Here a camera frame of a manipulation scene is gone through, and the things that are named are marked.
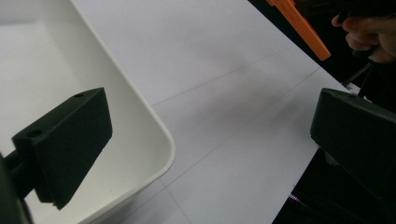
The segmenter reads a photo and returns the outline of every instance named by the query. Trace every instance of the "finger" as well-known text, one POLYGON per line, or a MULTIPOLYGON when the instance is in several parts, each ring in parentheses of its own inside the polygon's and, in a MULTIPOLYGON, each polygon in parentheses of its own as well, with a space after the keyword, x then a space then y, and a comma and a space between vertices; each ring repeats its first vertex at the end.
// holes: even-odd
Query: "finger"
POLYGON ((350 17, 343 23, 344 30, 350 33, 386 34, 394 29, 396 18, 393 15, 385 17, 350 17))
POLYGON ((379 38, 377 34, 368 34, 368 35, 358 35, 354 33, 349 33, 349 38, 354 39, 355 41, 363 44, 363 45, 378 45, 379 38))
POLYGON ((348 34, 346 36, 346 42, 348 43, 350 48, 355 50, 370 50, 373 47, 372 45, 366 45, 358 42, 351 36, 351 34, 348 34))
POLYGON ((332 25, 333 25, 334 27, 341 27, 341 26, 343 26, 343 23, 341 23, 341 22, 339 21, 339 18, 340 18, 340 16, 335 16, 334 18, 332 18, 332 25))
POLYGON ((380 46, 375 49, 375 51, 370 55, 370 60, 375 63, 394 63, 396 62, 396 57, 389 54, 386 50, 380 46))

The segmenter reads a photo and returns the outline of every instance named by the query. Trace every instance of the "orange handle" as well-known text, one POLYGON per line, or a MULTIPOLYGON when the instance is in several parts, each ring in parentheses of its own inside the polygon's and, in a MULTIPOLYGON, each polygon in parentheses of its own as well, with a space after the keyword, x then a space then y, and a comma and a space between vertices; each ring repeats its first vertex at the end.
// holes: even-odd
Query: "orange handle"
POLYGON ((292 0, 267 0, 271 6, 277 7, 282 15, 288 20, 298 35, 305 41, 318 58, 322 61, 328 59, 331 54, 321 41, 311 24, 295 8, 292 0))

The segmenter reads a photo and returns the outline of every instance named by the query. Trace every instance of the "white plastic bin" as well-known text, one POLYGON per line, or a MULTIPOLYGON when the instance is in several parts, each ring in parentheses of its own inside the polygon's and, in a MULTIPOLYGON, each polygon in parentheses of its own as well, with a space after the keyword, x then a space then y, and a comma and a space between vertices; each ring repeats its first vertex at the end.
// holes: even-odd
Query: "white plastic bin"
POLYGON ((106 90, 113 137, 62 210, 26 198, 35 223, 90 223, 133 199, 175 157, 168 131, 67 0, 0 0, 0 151, 68 97, 106 90))

